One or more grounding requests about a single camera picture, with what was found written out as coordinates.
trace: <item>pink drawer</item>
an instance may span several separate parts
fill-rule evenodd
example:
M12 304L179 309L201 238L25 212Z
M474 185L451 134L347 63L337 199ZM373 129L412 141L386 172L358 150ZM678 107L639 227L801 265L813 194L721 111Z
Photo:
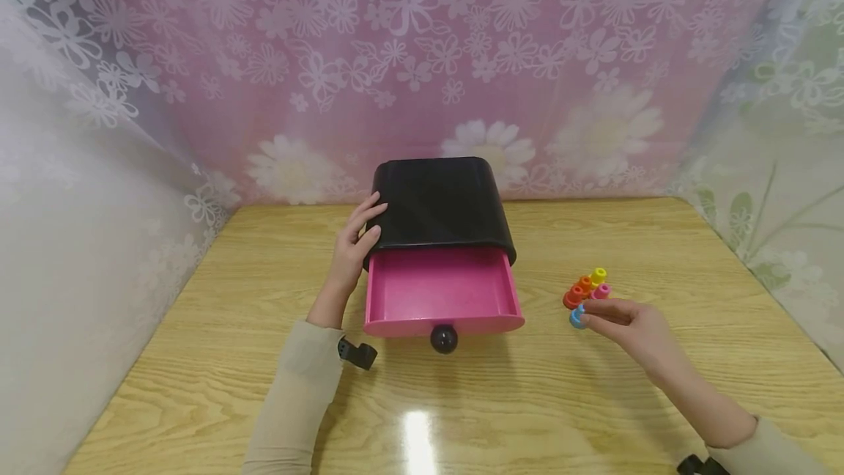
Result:
M364 331L431 336L512 331L524 325L507 253L471 246L383 249L371 255Z

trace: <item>finger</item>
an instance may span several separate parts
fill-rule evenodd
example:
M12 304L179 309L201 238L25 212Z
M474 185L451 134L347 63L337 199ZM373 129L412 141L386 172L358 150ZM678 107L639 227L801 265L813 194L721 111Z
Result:
M355 253L363 259L372 249L374 243L378 242L379 237L381 237L381 226L373 226L372 229L360 236L357 245L354 247Z
M583 309L588 314L633 319L639 309L639 303L618 298L593 299L592 301L583 301Z
M598 315L581 315L581 322L588 329L598 332L601 336L621 345L628 328L610 320L605 320Z
M357 206L355 210L353 210L352 214L349 215L349 220L346 220L346 224L350 224L352 219L355 218L355 216L360 215L362 212L364 212L364 210L372 207L372 204L378 202L379 198L381 198L381 193L379 193L378 191L368 196L365 201L361 202L360 206Z
M599 317L602 320L610 321L611 323L615 323L616 325L629 325L629 324L631 324L631 320L629 318L615 317L614 315L606 315L606 314L590 314L590 315L595 315L596 317Z
M364 212L360 213L359 215L355 216L354 218L349 220L349 225L346 226L344 230L344 234L346 238L349 238L350 242L355 242L358 239L358 232L360 231L361 227L367 223L367 221L376 218L379 214L382 214L387 210L387 202L383 204L378 204L376 207L370 207Z

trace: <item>wood grain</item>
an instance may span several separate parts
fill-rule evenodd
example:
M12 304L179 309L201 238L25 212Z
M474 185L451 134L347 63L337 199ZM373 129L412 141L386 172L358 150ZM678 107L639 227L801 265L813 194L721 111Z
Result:
M561 293L596 265L621 297L659 305L703 373L844 470L844 379L687 204L505 206L527 324L462 338L362 335L366 277L346 313L381 352L347 367L318 474L672 474L700 441L618 348L566 321ZM117 391L67 474L236 474L275 360L322 283L349 207L239 210Z

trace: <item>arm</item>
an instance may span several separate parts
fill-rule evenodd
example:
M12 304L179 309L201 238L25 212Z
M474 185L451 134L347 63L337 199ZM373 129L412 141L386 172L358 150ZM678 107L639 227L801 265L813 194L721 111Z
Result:
M659 310L623 299L586 301L583 305L584 325L616 342L642 366L730 474L826 473L770 421L757 420L707 382Z
M307 319L296 322L284 343L246 451L243 475L311 473L317 432L343 372L337 351L343 313L363 259L381 235L381 229L373 227L358 238L366 221L387 209L387 204L372 207L378 196L374 193L355 209L339 232L326 282Z

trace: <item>floral curtain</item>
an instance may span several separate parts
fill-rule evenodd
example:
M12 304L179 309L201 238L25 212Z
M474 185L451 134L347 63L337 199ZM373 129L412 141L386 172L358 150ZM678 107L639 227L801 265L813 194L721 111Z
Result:
M134 119L241 204L351 201L385 160L466 154L507 197L658 194L766 43L765 0L10 3L90 80L73 125Z
M127 114L84 119L118 100L22 13L0 0L0 474L59 474L228 214Z
M844 0L767 0L677 193L844 368Z

